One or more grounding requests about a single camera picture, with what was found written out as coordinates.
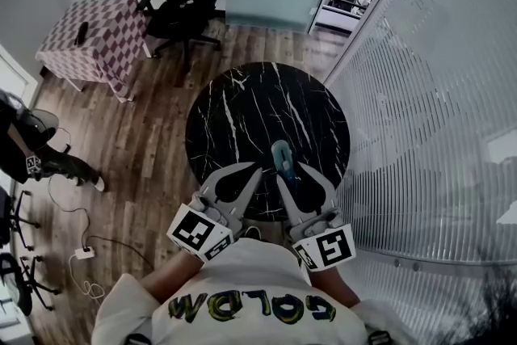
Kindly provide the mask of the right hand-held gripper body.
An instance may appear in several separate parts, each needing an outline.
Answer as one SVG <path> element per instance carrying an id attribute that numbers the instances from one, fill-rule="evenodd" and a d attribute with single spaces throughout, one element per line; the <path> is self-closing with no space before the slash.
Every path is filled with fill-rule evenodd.
<path id="1" fill-rule="evenodd" d="M 293 226 L 292 248 L 309 271 L 324 271 L 356 257 L 350 224 L 336 208 Z"/>

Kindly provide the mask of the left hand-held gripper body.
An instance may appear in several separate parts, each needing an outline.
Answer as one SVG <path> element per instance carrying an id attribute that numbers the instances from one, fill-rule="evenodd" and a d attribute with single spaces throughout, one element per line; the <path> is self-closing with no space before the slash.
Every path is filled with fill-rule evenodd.
<path id="1" fill-rule="evenodd" d="M 195 192 L 181 204 L 166 232 L 179 248 L 207 263 L 230 247 L 242 230 L 242 221 Z"/>

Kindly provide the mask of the small blue grey tool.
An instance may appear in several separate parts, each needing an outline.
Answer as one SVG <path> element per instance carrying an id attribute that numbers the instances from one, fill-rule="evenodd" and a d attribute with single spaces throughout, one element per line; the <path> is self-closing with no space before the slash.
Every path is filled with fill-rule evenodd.
<path id="1" fill-rule="evenodd" d="M 271 146 L 271 154 L 276 173 L 282 177 L 291 190 L 298 187 L 299 177 L 295 169 L 295 160 L 289 144 L 285 140 L 278 140 Z"/>

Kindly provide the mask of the person's right forearm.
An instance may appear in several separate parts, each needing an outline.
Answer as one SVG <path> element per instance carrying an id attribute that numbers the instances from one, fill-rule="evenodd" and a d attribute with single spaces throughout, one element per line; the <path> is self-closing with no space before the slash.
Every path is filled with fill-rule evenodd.
<path id="1" fill-rule="evenodd" d="M 344 282 L 336 267 L 323 271 L 310 272 L 309 279 L 313 287 L 323 291 L 347 308 L 351 308 L 360 303 L 359 297 Z"/>

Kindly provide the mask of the person's left forearm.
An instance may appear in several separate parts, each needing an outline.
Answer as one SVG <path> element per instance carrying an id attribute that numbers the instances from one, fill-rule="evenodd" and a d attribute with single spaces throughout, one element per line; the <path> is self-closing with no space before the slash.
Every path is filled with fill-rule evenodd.
<path id="1" fill-rule="evenodd" d="M 202 260 L 181 250 L 163 266 L 145 276 L 140 284 L 159 304 L 163 304 L 196 276 L 203 265 Z"/>

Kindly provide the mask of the white printed t-shirt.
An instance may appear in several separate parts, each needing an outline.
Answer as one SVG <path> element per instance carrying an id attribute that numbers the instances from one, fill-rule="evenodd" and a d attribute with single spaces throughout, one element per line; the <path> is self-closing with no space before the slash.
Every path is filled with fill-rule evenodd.
<path id="1" fill-rule="evenodd" d="M 152 345 L 368 345 L 386 330 L 393 345 L 416 345 L 387 304 L 351 308 L 311 285 L 294 255 L 276 244 L 241 238 L 159 304 L 123 274 L 104 299 L 91 345 L 124 345 L 142 333 Z"/>

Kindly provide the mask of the round black marble table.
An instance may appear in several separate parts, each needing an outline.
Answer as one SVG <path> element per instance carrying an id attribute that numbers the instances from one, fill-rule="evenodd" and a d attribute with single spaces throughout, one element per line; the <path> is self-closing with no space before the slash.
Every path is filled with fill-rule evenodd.
<path id="1" fill-rule="evenodd" d="M 350 133 L 336 98 L 306 72 L 275 62 L 251 62 L 218 75 L 200 92 L 187 118 L 187 159 L 199 183 L 235 162 L 263 169 L 245 216 L 285 221 L 271 146 L 289 144 L 298 162 L 337 187 L 347 170 Z"/>

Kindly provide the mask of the black swivel chair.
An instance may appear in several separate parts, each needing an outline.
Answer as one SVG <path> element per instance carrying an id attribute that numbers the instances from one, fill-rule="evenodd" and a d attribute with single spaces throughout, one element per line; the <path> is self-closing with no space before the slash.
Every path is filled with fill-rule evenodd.
<path id="1" fill-rule="evenodd" d="M 20 216 L 21 202 L 24 195 L 31 195 L 29 191 L 22 191 L 18 198 L 17 204 L 14 205 L 13 198 L 8 195 L 6 190 L 0 186 L 0 247 L 3 248 L 11 242 L 11 234 L 16 232 L 23 244 L 23 247 L 29 251 L 34 250 L 34 246 L 28 246 L 25 242 L 21 223 L 31 225 L 35 229 L 40 228 L 38 222 L 23 219 Z"/>
<path id="2" fill-rule="evenodd" d="M 10 253 L 0 253 L 0 281 L 7 288 L 12 301 L 24 316 L 30 316 L 33 309 L 32 294 L 35 294 L 47 311 L 53 311 L 55 308 L 44 301 L 40 290 L 55 296 L 61 291 L 36 280 L 36 264 L 43 262 L 44 257 L 36 255 L 29 259 L 23 256 L 20 259 L 21 263 Z"/>

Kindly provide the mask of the dark round stool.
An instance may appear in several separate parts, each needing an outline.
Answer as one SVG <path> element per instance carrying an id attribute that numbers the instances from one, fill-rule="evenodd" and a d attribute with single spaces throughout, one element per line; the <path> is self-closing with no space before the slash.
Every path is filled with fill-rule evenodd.
<path id="1" fill-rule="evenodd" d="M 31 150 L 48 144 L 59 128 L 59 119 L 42 109 L 24 110 L 16 120 L 16 128 Z"/>

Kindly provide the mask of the table with checkered cloth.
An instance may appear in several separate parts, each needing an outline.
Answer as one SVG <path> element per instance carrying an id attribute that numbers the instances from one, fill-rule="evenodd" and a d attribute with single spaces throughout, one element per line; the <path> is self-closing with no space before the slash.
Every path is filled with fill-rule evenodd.
<path id="1" fill-rule="evenodd" d="M 137 0 L 81 0 L 70 5 L 36 52 L 36 60 L 72 84 L 109 85 L 120 102 L 134 99 L 125 83 L 137 60 L 149 57 L 145 16 Z M 82 22 L 89 23 L 84 44 L 74 45 Z"/>

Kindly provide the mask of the small black object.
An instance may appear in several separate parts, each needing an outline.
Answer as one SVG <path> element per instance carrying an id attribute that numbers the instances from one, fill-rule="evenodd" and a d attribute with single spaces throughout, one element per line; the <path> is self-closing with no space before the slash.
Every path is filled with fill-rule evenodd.
<path id="1" fill-rule="evenodd" d="M 88 32 L 88 29 L 89 29 L 89 23 L 88 22 L 82 22 L 79 25 L 78 32 L 77 32 L 77 35 L 76 35 L 75 40 L 74 40 L 74 45 L 75 46 L 80 46 L 80 45 L 84 44 L 84 42 L 86 40 L 86 34 Z"/>

